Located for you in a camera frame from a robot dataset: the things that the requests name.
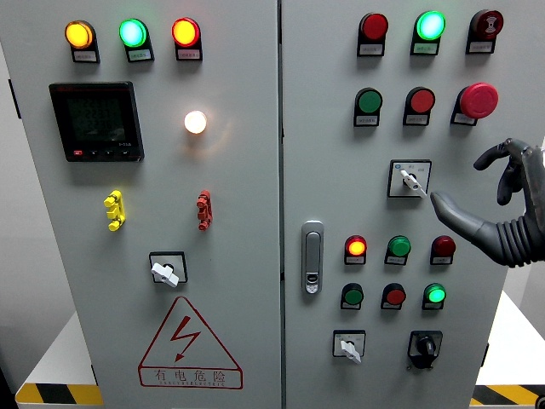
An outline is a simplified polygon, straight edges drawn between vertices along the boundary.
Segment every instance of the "gray metal panel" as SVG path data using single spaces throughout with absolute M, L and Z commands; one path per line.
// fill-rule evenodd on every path
M 439 9 L 446 30 L 436 57 L 410 57 L 418 15 Z M 505 26 L 493 55 L 465 56 L 469 21 L 498 9 Z M 483 358 L 506 268 L 496 265 L 436 218 L 429 199 L 387 199 L 391 159 L 431 159 L 430 191 L 450 192 L 459 204 L 493 221 L 522 213 L 521 198 L 502 209 L 496 186 L 506 163 L 478 172 L 473 161 L 509 136 L 541 144 L 545 45 L 539 1 L 400 2 L 283 1 L 284 191 L 287 407 L 467 407 Z M 389 21 L 384 57 L 357 58 L 357 30 L 369 12 Z M 494 84 L 497 109 L 474 128 L 450 125 L 459 91 Z M 405 97 L 416 86 L 433 90 L 428 127 L 402 125 Z M 353 127 L 358 91 L 374 87 L 384 103 L 378 128 Z M 322 291 L 301 288 L 301 233 L 307 220 L 324 224 Z M 369 246 L 367 264 L 344 266 L 353 235 Z M 407 265 L 384 264 L 397 234 L 412 243 Z M 454 264 L 430 266 L 430 247 L 442 234 L 457 245 Z M 342 287 L 360 283 L 361 311 L 340 310 Z M 383 288 L 404 286 L 400 311 L 381 310 Z M 426 285 L 442 283 L 445 309 L 422 311 Z M 362 364 L 331 356 L 333 330 L 365 330 Z M 407 370 L 410 332 L 444 334 L 434 368 Z
M 276 2 L 2 1 L 0 9 L 0 38 L 106 407 L 279 407 Z M 170 27 L 183 16 L 200 25 L 202 63 L 175 60 Z M 126 61 L 118 27 L 127 18 L 146 23 L 154 62 Z M 79 19 L 96 30 L 99 65 L 72 62 L 64 28 Z M 48 85 L 127 80 L 144 161 L 67 163 Z M 201 136 L 183 129 L 191 110 L 208 116 Z M 127 221 L 111 233 L 102 201 L 114 188 Z M 195 205 L 202 189 L 214 211 L 204 233 Z M 153 284 L 150 251 L 184 251 L 188 283 Z M 243 389 L 140 385 L 138 365 L 178 296 L 238 362 Z M 225 359 L 213 337 L 200 339 L 209 341 L 197 338 L 186 354 L 209 349 L 206 359 Z M 159 352 L 158 364 L 175 366 L 172 352 Z

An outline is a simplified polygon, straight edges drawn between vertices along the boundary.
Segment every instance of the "yellow indicator light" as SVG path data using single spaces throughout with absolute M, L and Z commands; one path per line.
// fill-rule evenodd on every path
M 186 115 L 184 125 L 192 134 L 200 134 L 206 128 L 206 115 L 200 111 L 191 111 Z
M 72 21 L 66 26 L 65 37 L 74 49 L 86 49 L 93 42 L 93 31 L 82 21 Z
M 365 244 L 361 241 L 354 241 L 348 246 L 348 252 L 353 256 L 361 256 L 365 252 Z
M 172 25 L 172 37 L 181 47 L 191 47 L 198 41 L 199 36 L 197 23 L 188 17 L 179 19 Z

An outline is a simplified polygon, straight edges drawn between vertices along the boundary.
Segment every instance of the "white indicator light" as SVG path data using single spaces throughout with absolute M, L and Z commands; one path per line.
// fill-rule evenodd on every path
M 206 115 L 200 111 L 191 111 L 186 115 L 184 125 L 192 134 L 200 134 L 206 128 Z

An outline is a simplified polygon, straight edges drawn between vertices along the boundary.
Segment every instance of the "green push button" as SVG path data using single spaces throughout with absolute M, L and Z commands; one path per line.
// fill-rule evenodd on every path
M 382 105 L 381 95 L 374 89 L 366 90 L 359 96 L 359 109 L 365 113 L 373 113 Z
M 360 304 L 364 300 L 364 294 L 361 291 L 358 291 L 358 290 L 350 290 L 344 296 L 344 299 L 347 302 L 347 304 L 357 305 L 357 304 Z
M 388 243 L 388 250 L 397 257 L 405 257 L 410 253 L 410 241 L 405 236 L 396 236 Z
M 446 298 L 446 290 L 441 284 L 430 284 L 424 290 L 424 297 L 429 302 L 443 302 Z

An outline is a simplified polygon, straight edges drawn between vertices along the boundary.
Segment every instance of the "emergency stop button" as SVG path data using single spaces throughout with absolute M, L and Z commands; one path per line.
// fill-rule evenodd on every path
M 494 112 L 498 101 L 499 95 L 493 85 L 470 85 L 458 94 L 450 123 L 475 126 L 477 119 L 488 117 Z

